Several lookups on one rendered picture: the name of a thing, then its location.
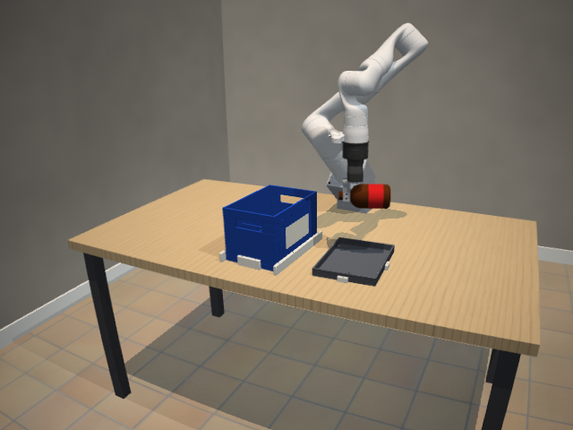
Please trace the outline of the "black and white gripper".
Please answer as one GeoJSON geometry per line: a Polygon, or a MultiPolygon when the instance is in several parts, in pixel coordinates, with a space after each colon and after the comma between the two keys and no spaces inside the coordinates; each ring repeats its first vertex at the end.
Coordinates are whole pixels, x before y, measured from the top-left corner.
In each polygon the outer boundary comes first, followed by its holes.
{"type": "Polygon", "coordinates": [[[343,158],[347,159],[347,176],[343,176],[343,202],[350,202],[350,184],[363,182],[363,160],[368,159],[368,125],[344,125],[343,132],[330,130],[332,143],[343,142],[343,158]]]}

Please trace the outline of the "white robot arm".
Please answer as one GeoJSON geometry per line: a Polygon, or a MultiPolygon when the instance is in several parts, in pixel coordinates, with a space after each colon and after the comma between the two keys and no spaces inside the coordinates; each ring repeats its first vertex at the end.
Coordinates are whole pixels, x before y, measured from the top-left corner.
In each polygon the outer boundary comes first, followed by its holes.
{"type": "Polygon", "coordinates": [[[347,161],[342,158],[343,142],[330,141],[329,131],[336,129],[329,121],[344,111],[344,125],[368,125],[365,103],[427,47],[428,41],[411,23],[403,24],[360,65],[359,71],[362,72],[345,71],[340,74],[338,93],[304,120],[303,134],[340,183],[343,183],[343,176],[347,176],[347,161]],[[403,56],[395,62],[394,47],[403,56]]]}

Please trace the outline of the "blue plastic crate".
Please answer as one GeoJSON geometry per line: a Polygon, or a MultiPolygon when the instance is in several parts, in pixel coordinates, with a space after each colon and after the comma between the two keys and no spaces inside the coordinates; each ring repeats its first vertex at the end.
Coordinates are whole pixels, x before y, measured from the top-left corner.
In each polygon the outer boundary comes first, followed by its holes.
{"type": "Polygon", "coordinates": [[[242,255],[267,271],[317,233],[316,191],[267,185],[222,211],[227,261],[242,255]],[[282,202],[281,194],[303,199],[282,202]]]}

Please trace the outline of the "brown bottle with red label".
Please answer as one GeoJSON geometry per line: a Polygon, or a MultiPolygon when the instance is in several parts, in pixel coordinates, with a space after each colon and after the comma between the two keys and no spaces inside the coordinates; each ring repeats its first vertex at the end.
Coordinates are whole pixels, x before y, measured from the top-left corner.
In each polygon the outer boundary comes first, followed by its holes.
{"type": "Polygon", "coordinates": [[[361,209],[387,209],[390,206],[390,186],[355,185],[351,189],[350,202],[361,209]]]}

